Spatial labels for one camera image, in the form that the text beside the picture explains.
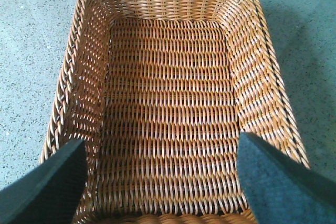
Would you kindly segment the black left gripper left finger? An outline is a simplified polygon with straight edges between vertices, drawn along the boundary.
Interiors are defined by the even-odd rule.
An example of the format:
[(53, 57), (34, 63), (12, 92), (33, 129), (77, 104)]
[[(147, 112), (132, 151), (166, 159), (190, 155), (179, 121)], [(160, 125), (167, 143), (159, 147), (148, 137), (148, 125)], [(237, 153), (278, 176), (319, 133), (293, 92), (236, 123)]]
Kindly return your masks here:
[(1, 190), (1, 223), (71, 223), (87, 180), (83, 140), (71, 140)]

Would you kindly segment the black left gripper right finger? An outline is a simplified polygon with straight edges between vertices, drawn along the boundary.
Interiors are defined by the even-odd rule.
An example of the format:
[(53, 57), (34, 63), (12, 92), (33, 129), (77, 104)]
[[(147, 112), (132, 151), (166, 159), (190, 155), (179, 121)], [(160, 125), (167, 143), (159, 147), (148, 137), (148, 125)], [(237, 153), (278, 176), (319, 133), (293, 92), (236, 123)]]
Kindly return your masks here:
[(237, 171), (258, 223), (335, 223), (335, 182), (254, 133), (239, 136)]

